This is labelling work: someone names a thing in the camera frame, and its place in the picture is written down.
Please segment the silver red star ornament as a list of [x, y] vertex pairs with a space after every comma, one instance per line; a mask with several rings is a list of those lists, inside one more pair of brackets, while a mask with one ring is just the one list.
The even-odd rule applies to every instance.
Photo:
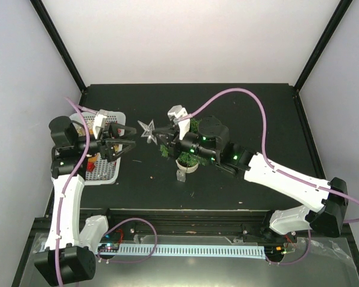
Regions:
[[148, 144], [154, 143], [155, 145], [157, 145], [157, 138], [153, 134], [153, 131], [155, 129], [154, 120], [151, 120], [148, 124], [145, 124], [142, 121], [138, 120], [138, 124], [143, 129], [141, 137], [146, 138], [146, 142]]

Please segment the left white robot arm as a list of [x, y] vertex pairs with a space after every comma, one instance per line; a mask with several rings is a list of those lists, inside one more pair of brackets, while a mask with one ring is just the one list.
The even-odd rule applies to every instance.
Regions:
[[88, 159], [95, 155], [109, 163], [135, 147], [133, 127], [126, 127], [122, 112], [102, 115], [60, 116], [49, 124], [52, 149], [51, 179], [54, 205], [45, 249], [34, 265], [50, 286], [93, 279], [95, 253], [101, 238], [115, 235], [117, 225], [105, 215], [93, 215], [79, 228], [81, 195], [86, 184]]

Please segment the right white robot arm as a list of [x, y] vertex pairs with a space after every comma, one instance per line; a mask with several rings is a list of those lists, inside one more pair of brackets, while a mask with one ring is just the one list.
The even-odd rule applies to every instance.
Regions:
[[215, 117], [200, 121], [195, 133], [190, 120], [156, 128], [149, 124], [148, 139], [162, 141], [168, 155], [199, 157], [221, 171], [248, 182], [275, 190], [300, 203], [287, 210], [274, 210], [260, 226], [267, 241], [292, 231], [314, 230], [326, 237], [339, 237], [348, 207], [346, 182], [310, 177], [275, 163], [267, 163], [263, 154], [252, 152], [230, 141], [229, 129]]

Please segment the small green christmas tree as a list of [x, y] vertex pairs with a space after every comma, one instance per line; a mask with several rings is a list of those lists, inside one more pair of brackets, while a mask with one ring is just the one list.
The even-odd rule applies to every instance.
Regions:
[[[192, 118], [190, 120], [190, 132], [197, 133], [199, 120]], [[179, 170], [184, 173], [193, 173], [197, 170], [197, 168], [201, 166], [209, 165], [209, 162], [201, 157], [196, 155], [191, 155], [186, 152], [182, 152], [179, 157], [176, 159], [176, 164]]]

